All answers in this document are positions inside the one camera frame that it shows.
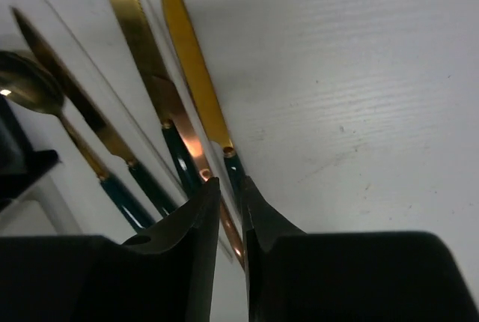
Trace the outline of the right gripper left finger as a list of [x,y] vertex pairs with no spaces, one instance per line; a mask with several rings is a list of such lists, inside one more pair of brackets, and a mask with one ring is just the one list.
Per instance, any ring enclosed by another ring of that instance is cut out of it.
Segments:
[[208,321],[219,179],[122,244],[103,236],[1,239],[3,321]]

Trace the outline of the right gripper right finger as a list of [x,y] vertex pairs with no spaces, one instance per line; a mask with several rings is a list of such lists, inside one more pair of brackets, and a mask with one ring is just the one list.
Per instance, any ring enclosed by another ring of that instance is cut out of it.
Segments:
[[448,247],[425,231],[309,234],[240,190],[251,321],[476,321]]

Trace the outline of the rose gold knife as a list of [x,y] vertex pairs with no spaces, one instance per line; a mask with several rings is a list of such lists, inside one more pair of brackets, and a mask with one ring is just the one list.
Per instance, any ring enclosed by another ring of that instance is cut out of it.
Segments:
[[157,92],[156,107],[161,107],[162,133],[182,186],[188,196],[214,176],[207,161],[201,140],[186,113],[174,83],[158,76],[151,77]]

